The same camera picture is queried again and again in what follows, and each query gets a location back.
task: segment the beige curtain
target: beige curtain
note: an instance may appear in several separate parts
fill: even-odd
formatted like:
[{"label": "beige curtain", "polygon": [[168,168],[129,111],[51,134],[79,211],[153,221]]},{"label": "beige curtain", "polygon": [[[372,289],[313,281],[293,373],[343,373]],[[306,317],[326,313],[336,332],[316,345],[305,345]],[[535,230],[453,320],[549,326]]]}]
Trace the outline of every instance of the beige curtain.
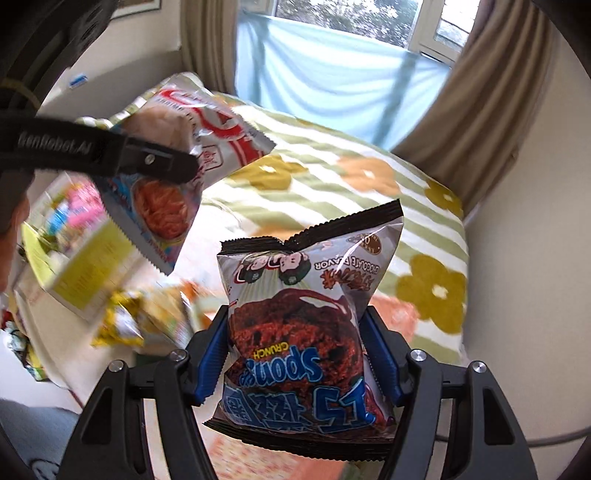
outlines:
[{"label": "beige curtain", "polygon": [[553,26],[530,0],[480,0],[448,81],[393,153],[453,190],[470,212],[517,158],[553,39]]},{"label": "beige curtain", "polygon": [[210,90],[235,94],[239,0],[181,0],[183,66]]}]

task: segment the bed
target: bed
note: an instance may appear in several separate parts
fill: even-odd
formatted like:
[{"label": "bed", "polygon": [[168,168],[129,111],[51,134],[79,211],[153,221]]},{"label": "bed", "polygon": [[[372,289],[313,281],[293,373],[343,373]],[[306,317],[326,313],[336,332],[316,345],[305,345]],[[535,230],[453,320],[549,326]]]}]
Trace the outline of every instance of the bed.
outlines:
[{"label": "bed", "polygon": [[[194,74],[184,75],[201,86]],[[159,85],[109,119],[83,117],[80,122],[112,128]],[[413,348],[442,362],[462,363],[468,253],[462,205],[453,192],[404,160],[342,132],[233,96],[216,96],[277,146],[205,191],[204,212],[175,274],[221,291],[215,263],[219,241],[263,235],[287,239],[309,226],[400,199],[402,237],[371,303]],[[184,265],[192,267],[185,271]]]}]

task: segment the hair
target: hair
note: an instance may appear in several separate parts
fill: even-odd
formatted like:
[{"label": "hair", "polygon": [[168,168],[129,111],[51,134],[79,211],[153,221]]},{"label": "hair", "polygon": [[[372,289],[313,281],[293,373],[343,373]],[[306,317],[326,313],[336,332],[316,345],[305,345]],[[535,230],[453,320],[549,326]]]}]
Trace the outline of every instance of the hair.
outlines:
[{"label": "hair", "polygon": [[240,276],[246,283],[254,283],[262,277],[262,272],[263,270],[265,270],[266,265],[263,265],[261,268],[257,268],[256,270],[251,270],[250,268],[248,268],[254,263],[256,258],[262,256],[263,255],[255,254],[253,256],[248,256],[244,260],[242,260],[242,270],[240,272]]},{"label": "hair", "polygon": [[279,279],[285,285],[295,285],[296,283],[302,281],[302,279],[308,274],[308,272],[312,268],[312,262],[310,262],[310,259],[307,258],[307,256],[304,257],[303,253],[299,253],[301,255],[301,261],[297,267],[292,268],[290,270],[285,270],[284,272],[279,270]]}]

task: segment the window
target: window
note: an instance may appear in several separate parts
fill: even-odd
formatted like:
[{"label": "window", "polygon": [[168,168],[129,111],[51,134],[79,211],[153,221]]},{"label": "window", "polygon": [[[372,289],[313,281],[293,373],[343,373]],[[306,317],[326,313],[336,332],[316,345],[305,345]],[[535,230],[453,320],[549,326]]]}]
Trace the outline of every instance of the window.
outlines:
[{"label": "window", "polygon": [[479,0],[242,0],[249,11],[375,38],[457,60]]}]

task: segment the cartoon character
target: cartoon character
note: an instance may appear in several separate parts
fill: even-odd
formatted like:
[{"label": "cartoon character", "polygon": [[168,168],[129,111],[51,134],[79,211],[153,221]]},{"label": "cartoon character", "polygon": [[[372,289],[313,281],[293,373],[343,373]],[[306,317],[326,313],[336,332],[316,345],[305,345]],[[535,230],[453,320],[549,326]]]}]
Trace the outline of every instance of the cartoon character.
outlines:
[{"label": "cartoon character", "polygon": [[308,255],[294,252],[283,255],[279,260],[279,278],[285,285],[295,285],[301,281],[312,268]]},{"label": "cartoon character", "polygon": [[269,261],[267,263],[267,268],[269,268],[270,270],[274,269],[274,268],[279,268],[281,266],[281,259],[286,255],[286,253],[280,252],[278,254],[273,255],[272,257],[269,258]]},{"label": "cartoon character", "polygon": [[254,255],[245,257],[242,265],[236,273],[237,283],[254,283],[262,277],[262,272],[267,266],[269,257],[267,255]]}]

